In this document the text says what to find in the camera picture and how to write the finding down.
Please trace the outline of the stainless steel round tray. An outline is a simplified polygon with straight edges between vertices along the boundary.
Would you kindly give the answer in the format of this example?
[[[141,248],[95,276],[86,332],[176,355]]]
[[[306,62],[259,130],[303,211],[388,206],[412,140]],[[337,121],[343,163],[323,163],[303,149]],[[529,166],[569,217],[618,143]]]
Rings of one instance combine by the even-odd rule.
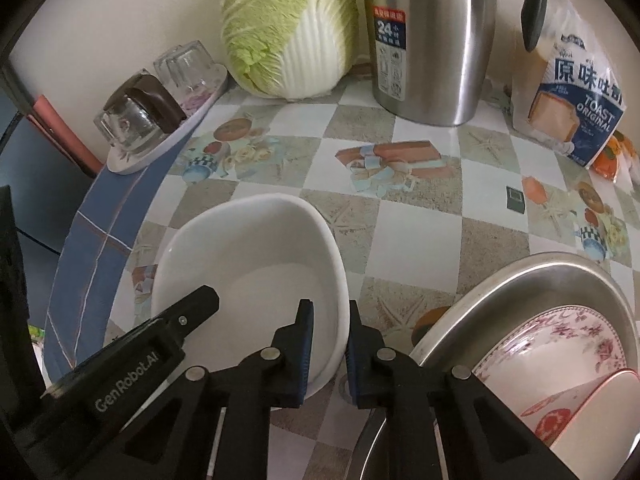
[[[639,375],[628,302],[597,264],[565,252],[511,263],[428,326],[409,353],[367,326],[366,406],[353,479],[579,479],[525,426],[473,368],[500,340],[544,311],[587,307],[620,336]],[[612,479],[639,474],[639,441]]]

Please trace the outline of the white square ceramic bowl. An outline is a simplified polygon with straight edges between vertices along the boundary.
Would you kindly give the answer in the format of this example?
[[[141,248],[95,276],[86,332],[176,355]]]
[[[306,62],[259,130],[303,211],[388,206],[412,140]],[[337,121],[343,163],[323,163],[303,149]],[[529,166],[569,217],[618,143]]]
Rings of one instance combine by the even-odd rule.
[[[336,373],[349,330],[347,278],[326,220],[306,200],[286,194],[232,200],[178,229],[156,269],[152,313],[202,285],[215,289],[219,310],[186,337],[180,372],[238,365],[293,323],[299,301],[309,299],[307,393],[313,396]]]

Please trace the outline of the pink floral ceramic plate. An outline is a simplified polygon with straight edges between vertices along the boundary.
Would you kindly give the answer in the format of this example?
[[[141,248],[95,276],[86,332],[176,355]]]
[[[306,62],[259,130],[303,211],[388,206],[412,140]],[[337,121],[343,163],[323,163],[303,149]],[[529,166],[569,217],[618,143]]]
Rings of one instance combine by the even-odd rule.
[[[620,336],[602,314],[563,306],[512,330],[473,374],[550,445],[588,396],[628,364]]]

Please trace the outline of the strawberry pattern ceramic bowl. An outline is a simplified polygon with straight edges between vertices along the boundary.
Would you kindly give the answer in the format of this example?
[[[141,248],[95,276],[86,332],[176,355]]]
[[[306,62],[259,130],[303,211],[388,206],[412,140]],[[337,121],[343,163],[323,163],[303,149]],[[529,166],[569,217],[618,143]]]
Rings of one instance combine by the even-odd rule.
[[[639,441],[639,375],[616,370],[552,394],[520,419],[579,479],[612,479]]]

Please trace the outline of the checkered patterned tablecloth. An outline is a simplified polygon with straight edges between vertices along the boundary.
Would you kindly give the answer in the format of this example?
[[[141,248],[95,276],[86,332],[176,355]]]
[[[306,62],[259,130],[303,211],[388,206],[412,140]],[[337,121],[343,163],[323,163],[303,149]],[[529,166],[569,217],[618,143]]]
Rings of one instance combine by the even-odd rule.
[[[349,301],[409,353],[482,281],[545,252],[585,258],[614,280],[639,327],[639,200],[512,131],[495,92],[474,118],[435,128],[375,104],[368,78],[288,104],[226,92],[195,130],[134,174],[102,171],[58,264],[44,337],[52,379],[108,336],[152,318],[160,258],[178,229],[260,194],[306,200],[326,220]],[[341,359],[297,410],[271,415],[273,479],[346,479],[371,412],[352,405]]]

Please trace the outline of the white oval floral tray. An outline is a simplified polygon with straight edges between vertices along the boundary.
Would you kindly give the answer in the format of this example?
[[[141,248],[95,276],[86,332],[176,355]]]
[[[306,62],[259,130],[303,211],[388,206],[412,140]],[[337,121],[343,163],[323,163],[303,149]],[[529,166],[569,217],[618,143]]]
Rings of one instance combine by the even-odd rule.
[[[111,144],[107,169],[134,174],[150,166],[195,130],[227,86],[228,70],[219,63],[179,84],[176,94],[146,70],[131,76],[94,118]]]

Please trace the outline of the upturned clear drinking glass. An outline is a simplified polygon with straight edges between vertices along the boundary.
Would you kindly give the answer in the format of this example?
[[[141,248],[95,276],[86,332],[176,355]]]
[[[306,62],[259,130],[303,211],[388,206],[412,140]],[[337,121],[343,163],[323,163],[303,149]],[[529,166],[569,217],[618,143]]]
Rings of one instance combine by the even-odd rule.
[[[153,63],[160,82],[178,101],[213,91],[218,84],[216,63],[200,40],[178,44]]]

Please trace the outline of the orange snack packet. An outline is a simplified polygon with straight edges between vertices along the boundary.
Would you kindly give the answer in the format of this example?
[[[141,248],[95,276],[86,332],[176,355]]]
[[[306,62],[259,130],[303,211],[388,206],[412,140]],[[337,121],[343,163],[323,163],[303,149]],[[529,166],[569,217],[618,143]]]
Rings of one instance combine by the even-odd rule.
[[[615,130],[591,165],[600,177],[616,182],[620,176],[639,183],[639,153],[620,130]]]

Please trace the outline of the napa cabbage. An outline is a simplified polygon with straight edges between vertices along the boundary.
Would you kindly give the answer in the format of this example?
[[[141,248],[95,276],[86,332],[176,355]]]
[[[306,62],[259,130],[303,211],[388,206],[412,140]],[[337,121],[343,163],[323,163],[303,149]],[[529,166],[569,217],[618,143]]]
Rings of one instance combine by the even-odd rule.
[[[357,0],[221,0],[228,70],[263,99],[330,93],[357,56]]]

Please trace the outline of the toast bread bag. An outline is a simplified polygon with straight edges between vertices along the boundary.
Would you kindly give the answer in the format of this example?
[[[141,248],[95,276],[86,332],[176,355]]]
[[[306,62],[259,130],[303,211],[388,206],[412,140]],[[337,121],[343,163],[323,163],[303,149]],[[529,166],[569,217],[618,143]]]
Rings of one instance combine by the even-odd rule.
[[[626,110],[614,66],[570,0],[524,0],[512,73],[514,129],[590,167]]]

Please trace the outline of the stainless steel thermos jug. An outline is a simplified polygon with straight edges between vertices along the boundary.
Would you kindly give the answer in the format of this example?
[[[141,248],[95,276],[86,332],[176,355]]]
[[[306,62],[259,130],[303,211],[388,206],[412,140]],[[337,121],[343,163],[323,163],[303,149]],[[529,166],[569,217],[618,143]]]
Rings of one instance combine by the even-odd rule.
[[[436,127],[471,120],[495,38],[497,0],[363,0],[373,95]]]

